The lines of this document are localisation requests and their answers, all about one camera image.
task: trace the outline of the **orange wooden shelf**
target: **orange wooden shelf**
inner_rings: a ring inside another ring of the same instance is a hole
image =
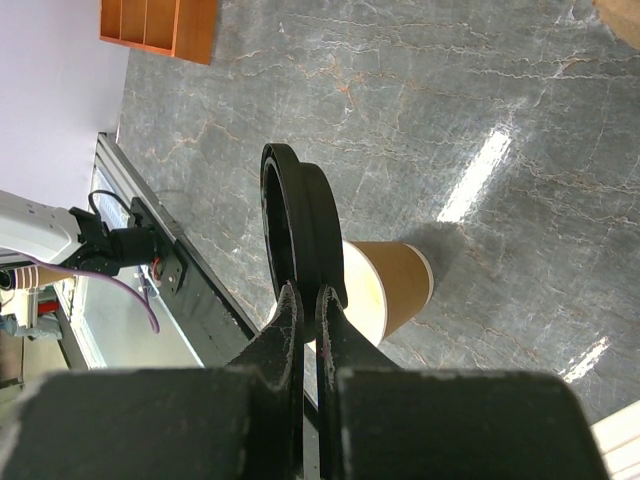
[[[209,64],[217,0],[102,0],[100,39]]]

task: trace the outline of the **black cable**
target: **black cable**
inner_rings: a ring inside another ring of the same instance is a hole
[[[133,216],[133,212],[131,211],[131,208],[129,208],[129,205],[127,205],[125,201],[122,198],[120,198],[118,195],[116,195],[115,193],[109,190],[94,190],[89,194],[89,206],[91,207],[91,210],[93,210],[94,213],[99,217],[101,215],[100,215],[100,212],[98,211],[98,207],[96,206],[96,202],[93,199],[95,195],[106,195],[108,197],[115,199],[120,204],[120,206],[124,209],[125,212],[127,212],[130,216]]]

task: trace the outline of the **paper cup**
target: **paper cup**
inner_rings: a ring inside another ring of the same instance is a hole
[[[433,294],[433,273],[416,248],[399,242],[343,242],[349,322],[375,346],[415,317]],[[277,304],[269,314],[273,318]],[[315,342],[309,344],[315,350]]]

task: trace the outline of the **brown object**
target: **brown object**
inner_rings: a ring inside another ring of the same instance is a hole
[[[217,0],[102,0],[100,39],[208,65]]]
[[[616,35],[640,48],[640,0],[593,0],[593,5]]]
[[[31,265],[14,270],[16,289],[43,287],[71,277],[69,273],[54,272],[43,267]]]
[[[415,248],[399,242],[351,242],[376,270],[387,307],[383,338],[415,317],[433,292],[433,274]]]

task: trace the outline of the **red object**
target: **red object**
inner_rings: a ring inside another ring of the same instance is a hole
[[[50,302],[42,302],[38,304],[38,316],[45,315],[47,313],[55,312],[60,308],[60,304],[57,300],[51,300]]]

